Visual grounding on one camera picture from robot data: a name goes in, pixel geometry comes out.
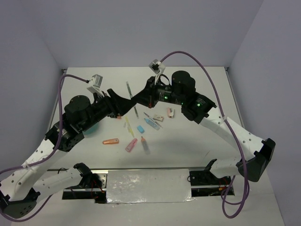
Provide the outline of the yellow clear pen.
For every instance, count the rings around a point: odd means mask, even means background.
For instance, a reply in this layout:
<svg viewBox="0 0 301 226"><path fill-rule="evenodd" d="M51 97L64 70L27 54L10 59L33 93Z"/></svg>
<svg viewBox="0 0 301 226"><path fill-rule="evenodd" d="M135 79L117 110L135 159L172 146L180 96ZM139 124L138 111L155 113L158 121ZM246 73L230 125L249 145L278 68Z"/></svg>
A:
<svg viewBox="0 0 301 226"><path fill-rule="evenodd" d="M132 135L132 137L134 138L135 135L134 135L133 130L132 130L131 126L130 126L130 123L129 123L129 120L128 120L128 117L127 117L127 116L125 117L125 120L126 120L128 132L129 132L129 133Z"/></svg>

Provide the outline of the blue clear pen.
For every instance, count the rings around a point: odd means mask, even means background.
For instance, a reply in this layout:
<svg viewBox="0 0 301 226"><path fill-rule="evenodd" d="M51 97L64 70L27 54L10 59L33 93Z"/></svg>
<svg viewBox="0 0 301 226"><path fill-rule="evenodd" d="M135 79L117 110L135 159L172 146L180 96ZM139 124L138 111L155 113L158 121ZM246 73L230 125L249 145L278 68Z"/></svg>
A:
<svg viewBox="0 0 301 226"><path fill-rule="evenodd" d="M158 122L156 122L153 118L151 118L146 112L143 112L150 120L152 120L155 124L157 124L159 127L163 128Z"/></svg>

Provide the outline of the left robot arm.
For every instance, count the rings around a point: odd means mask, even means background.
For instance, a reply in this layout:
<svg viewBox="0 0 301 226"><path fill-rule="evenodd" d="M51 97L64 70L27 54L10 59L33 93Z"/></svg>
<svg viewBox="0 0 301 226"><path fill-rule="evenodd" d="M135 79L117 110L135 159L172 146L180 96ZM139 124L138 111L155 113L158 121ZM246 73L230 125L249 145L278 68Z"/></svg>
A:
<svg viewBox="0 0 301 226"><path fill-rule="evenodd" d="M86 188L96 179L90 168L77 163L66 171L43 178L47 170L63 158L75 145L84 139L84 132L107 116L126 114L135 102L118 96L112 89L107 95L94 95L94 102L87 96L73 97L65 107L59 107L59 122L45 135L34 153L18 167L9 170L12 174L0 182L0 209L6 219L25 221L40 201L71 186Z"/></svg>

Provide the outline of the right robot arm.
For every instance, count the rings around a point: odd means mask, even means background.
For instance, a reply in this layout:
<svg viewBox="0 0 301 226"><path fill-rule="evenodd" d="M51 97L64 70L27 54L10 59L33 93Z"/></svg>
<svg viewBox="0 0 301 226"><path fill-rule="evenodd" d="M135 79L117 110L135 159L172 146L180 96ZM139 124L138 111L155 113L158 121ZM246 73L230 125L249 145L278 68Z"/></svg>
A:
<svg viewBox="0 0 301 226"><path fill-rule="evenodd" d="M205 181L215 184L225 176L242 175L251 182L258 182L269 164L276 143L268 138L257 137L234 122L222 116L219 107L195 89L195 80L186 71L172 74L171 84L150 77L144 89L133 97L138 104L153 108L157 102L181 106L182 114L189 120L210 129L234 147L243 157L226 160L211 160L205 168Z"/></svg>

